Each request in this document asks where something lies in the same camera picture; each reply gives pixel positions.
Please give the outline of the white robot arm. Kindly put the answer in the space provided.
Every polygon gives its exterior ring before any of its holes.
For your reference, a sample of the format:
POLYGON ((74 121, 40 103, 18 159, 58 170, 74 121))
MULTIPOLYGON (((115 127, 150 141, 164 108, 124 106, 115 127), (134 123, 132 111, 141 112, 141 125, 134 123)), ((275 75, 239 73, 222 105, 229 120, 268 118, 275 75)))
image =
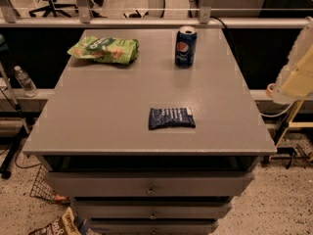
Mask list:
POLYGON ((313 19, 300 31, 282 67, 272 92, 278 104, 291 104, 313 92, 313 19))

